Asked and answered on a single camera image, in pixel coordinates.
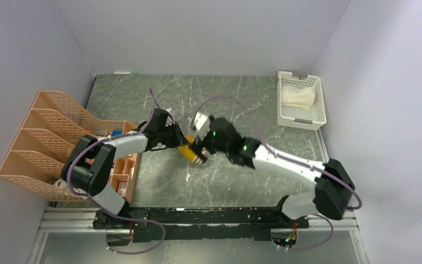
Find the brown yellow cloth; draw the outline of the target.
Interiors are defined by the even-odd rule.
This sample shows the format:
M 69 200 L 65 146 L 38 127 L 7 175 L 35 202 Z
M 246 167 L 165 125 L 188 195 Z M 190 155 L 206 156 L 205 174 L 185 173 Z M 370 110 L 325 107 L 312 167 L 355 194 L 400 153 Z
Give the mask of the brown yellow cloth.
M 177 147 L 178 151 L 190 162 L 192 163 L 196 163 L 196 164 L 202 164 L 204 162 L 207 161 L 207 158 L 204 154 L 203 157 L 201 158 L 199 155 L 197 155 L 196 153 L 194 153 L 192 151 L 192 149 L 190 148 L 190 145 L 194 142 L 194 138 L 191 135 L 187 135 L 185 136 L 185 138 L 188 141 L 188 144 L 185 145 L 180 145 Z

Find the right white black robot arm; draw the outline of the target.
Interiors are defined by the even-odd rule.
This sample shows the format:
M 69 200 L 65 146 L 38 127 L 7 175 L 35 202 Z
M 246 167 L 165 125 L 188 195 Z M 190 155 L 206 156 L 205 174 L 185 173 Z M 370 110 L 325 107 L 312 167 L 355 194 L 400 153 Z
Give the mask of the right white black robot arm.
M 197 113 L 192 128 L 198 135 L 189 144 L 191 160 L 204 163 L 217 153 L 238 166 L 279 173 L 298 181 L 308 192 L 289 196 L 275 212 L 279 227 L 289 227 L 296 218 L 321 214 L 332 220 L 341 220 L 348 209 L 354 185 L 342 164 L 330 159 L 326 163 L 290 155 L 263 144 L 259 139 L 243 137 L 225 118 Z

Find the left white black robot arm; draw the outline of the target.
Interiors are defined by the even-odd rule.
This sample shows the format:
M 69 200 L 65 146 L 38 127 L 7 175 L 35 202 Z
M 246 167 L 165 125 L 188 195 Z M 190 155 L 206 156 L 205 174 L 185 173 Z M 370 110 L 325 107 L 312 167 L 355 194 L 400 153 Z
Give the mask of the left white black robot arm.
M 147 121 L 115 137 L 82 136 L 66 161 L 61 178 L 69 189 L 81 189 L 97 205 L 109 212 L 115 228 L 130 221 L 130 204 L 109 184 L 115 160 L 134 153 L 173 149 L 189 143 L 178 123 L 166 110 L 154 109 Z

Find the white towel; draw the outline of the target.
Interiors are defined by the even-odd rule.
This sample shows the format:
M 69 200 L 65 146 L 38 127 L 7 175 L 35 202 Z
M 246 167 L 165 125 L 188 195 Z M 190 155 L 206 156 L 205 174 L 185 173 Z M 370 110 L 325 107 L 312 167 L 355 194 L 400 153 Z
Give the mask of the white towel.
M 310 110 L 315 100 L 315 87 L 285 85 L 281 90 L 281 104 Z

